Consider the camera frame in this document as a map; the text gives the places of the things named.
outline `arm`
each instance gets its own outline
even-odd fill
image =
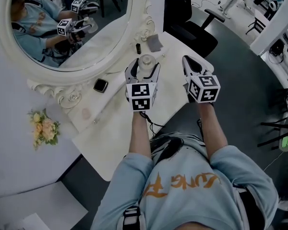
[[[78,15],[71,10],[68,11],[61,11],[57,17],[57,21],[64,20],[64,19],[73,19],[76,20]]]
[[[133,114],[129,152],[139,153],[150,159],[152,157],[146,119],[139,112]]]
[[[198,108],[202,119],[202,130],[207,155],[210,159],[216,151],[227,146],[228,143],[217,120],[213,106],[209,103],[199,103]]]
[[[51,38],[46,39],[46,48],[52,48],[55,46],[55,44],[67,40],[65,36],[57,35]]]
[[[269,226],[277,210],[278,195],[272,179],[248,156],[227,139],[216,118],[211,104],[198,104],[202,118],[202,130],[210,165],[222,172],[233,184],[246,187]]]
[[[54,2],[50,0],[35,0],[42,4],[43,9],[56,21],[63,19],[77,19],[78,15],[71,10],[62,11]]]
[[[123,212],[139,201],[152,169],[146,120],[134,113],[129,153],[113,174],[91,230],[116,229]]]
[[[47,39],[34,37],[26,33],[21,33],[17,30],[13,31],[15,38],[21,48],[34,59],[42,61],[44,57],[43,51],[46,48]]]

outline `cable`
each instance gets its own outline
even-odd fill
[[[158,124],[153,123],[153,122],[150,120],[149,116],[148,116],[145,112],[140,112],[140,115],[141,115],[143,118],[145,118],[145,119],[150,123],[149,129],[153,132],[153,137],[156,135],[156,133],[155,133],[154,130],[153,130],[153,125],[156,125],[156,126],[159,126],[159,127],[162,127],[162,128],[165,127],[165,126],[163,126],[163,125],[158,125]]]
[[[121,71],[115,71],[115,72],[107,72],[106,75],[110,75],[110,74],[116,74],[116,73],[120,73]]]
[[[282,152],[281,154],[279,154],[279,156],[278,156],[276,159],[274,159],[267,167],[265,167],[264,171],[265,171],[272,163],[274,163],[283,153],[284,153],[284,152]]]
[[[209,1],[209,0],[202,0],[202,2],[201,2],[201,5],[199,5],[197,2],[192,2],[191,1],[191,3],[193,3],[192,5],[194,5],[194,4],[196,4],[198,7],[196,7],[196,8],[201,8],[202,7],[202,5],[203,5],[203,1],[207,1],[207,2],[210,2],[211,4],[213,4],[213,5],[215,5],[215,6],[217,6],[217,5],[219,5],[220,3],[221,3],[221,0],[217,3],[217,4],[214,4],[213,2],[211,2],[211,1]]]
[[[278,63],[274,63],[274,62],[272,62],[271,60],[270,60],[270,52],[269,52],[269,55],[268,55],[268,59],[269,59],[269,61],[272,63],[272,64],[274,64],[274,65],[279,65],[280,63],[282,63],[283,61],[284,61],[284,52],[282,52],[282,54],[283,54],[283,58],[282,58],[282,60],[280,61],[280,62],[278,62]]]

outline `small bottle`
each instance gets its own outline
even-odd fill
[[[89,29],[87,31],[88,33],[93,33],[95,31],[97,31],[98,25],[93,18],[91,18],[91,17],[85,17],[84,18],[83,25],[88,25],[88,24],[92,25],[91,29]]]
[[[139,72],[137,79],[141,81],[144,77],[149,77],[154,66],[156,59],[152,55],[143,55],[139,58]]]

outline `hand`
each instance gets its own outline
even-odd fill
[[[72,34],[72,33],[67,34],[67,39],[71,44],[75,44],[81,41],[81,38],[78,34]]]

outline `orange text print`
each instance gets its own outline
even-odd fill
[[[161,177],[158,173],[157,179],[155,181],[155,184],[148,184],[147,188],[143,192],[143,197],[145,196],[153,196],[153,197],[164,197],[168,194],[166,193],[159,193],[159,190],[163,189],[163,186],[161,185]]]
[[[186,190],[187,188],[195,188],[195,187],[202,187],[202,188],[210,188],[214,184],[215,180],[218,180],[221,184],[220,178],[213,173],[201,173],[195,176],[195,179],[191,177],[190,181],[187,182],[185,175],[176,175],[171,177],[171,187],[174,188],[182,188]],[[157,179],[154,184],[149,183],[146,189],[143,192],[143,197],[145,196],[153,196],[153,197],[164,197],[168,194],[160,193],[159,191],[163,189],[161,184],[161,177],[158,173]]]

